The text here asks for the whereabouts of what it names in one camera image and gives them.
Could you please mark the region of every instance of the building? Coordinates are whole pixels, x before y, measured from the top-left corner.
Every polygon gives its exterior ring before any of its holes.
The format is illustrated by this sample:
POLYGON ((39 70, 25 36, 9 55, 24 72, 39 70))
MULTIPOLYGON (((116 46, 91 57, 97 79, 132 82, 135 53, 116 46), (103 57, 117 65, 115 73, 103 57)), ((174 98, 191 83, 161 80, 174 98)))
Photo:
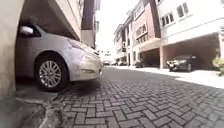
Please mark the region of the building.
POLYGON ((214 58, 224 58, 221 12, 223 0, 140 0, 116 30, 117 58, 126 57, 123 60, 131 65, 141 61, 166 68, 168 60, 191 54, 204 61, 203 69, 212 69, 214 58), (119 32, 124 39, 119 40, 119 32))
POLYGON ((215 57, 224 57, 223 0, 156 0, 156 4, 161 28, 161 68, 167 60, 183 54, 201 57, 204 69, 212 69, 215 57))
POLYGON ((120 24, 114 32, 115 60, 127 62, 125 27, 120 24))
POLYGON ((143 61, 145 65, 160 65, 160 29, 156 2, 140 0, 129 12, 124 24, 115 31, 117 57, 134 65, 143 61))
POLYGON ((133 51, 136 61, 142 61, 145 66, 160 65, 160 29, 156 2, 140 0, 133 10, 133 17, 133 51))
POLYGON ((4 0, 0 2, 0 98, 16 90, 14 54, 20 20, 29 20, 45 31, 94 45, 94 12, 98 0, 4 0))

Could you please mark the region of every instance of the silver car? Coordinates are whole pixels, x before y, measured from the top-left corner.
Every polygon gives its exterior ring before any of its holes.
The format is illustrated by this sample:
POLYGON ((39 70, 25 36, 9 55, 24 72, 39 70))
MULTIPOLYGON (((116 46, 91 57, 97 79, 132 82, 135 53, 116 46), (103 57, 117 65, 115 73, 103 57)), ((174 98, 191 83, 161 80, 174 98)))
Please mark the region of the silver car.
POLYGON ((69 81, 101 74, 101 61, 87 46, 46 33, 35 24, 19 25, 15 51, 16 76, 35 77, 45 91, 60 91, 69 81))

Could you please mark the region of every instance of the column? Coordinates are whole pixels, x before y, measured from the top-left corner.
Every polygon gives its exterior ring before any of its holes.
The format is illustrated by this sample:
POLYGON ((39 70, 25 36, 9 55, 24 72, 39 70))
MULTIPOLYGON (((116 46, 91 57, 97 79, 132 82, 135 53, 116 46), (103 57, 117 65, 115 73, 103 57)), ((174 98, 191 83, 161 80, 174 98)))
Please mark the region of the column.
POLYGON ((162 68, 164 68, 164 65, 163 65, 163 63, 164 63, 164 48, 163 48, 163 46, 161 46, 160 48, 159 48, 159 54, 160 54, 160 68, 162 69, 162 68))
POLYGON ((224 58, 224 25, 221 26, 221 31, 219 32, 219 44, 220 44, 220 57, 224 58))
POLYGON ((24 0, 0 0, 0 99, 14 95, 14 54, 18 21, 24 0))

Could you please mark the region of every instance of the gray paving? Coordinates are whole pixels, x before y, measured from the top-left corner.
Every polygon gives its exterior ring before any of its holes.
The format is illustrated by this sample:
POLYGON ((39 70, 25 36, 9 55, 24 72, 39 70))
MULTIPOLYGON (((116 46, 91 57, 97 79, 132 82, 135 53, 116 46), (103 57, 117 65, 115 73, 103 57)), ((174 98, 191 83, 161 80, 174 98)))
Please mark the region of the gray paving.
POLYGON ((224 127, 222 89, 115 68, 85 86, 71 86, 53 100, 64 106, 66 128, 224 127))

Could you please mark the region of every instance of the car wheel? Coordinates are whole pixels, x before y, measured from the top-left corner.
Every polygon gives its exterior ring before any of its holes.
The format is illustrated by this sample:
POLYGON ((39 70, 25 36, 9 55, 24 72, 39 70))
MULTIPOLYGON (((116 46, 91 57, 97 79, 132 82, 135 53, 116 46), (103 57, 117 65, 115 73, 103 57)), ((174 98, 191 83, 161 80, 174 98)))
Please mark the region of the car wheel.
POLYGON ((187 65, 187 71, 188 71, 188 72, 191 72, 191 71, 192 71, 192 65, 191 65, 191 64, 188 64, 188 65, 187 65))
POLYGON ((36 63, 38 87, 47 92, 61 91, 69 82, 68 70, 60 57, 45 55, 36 63))

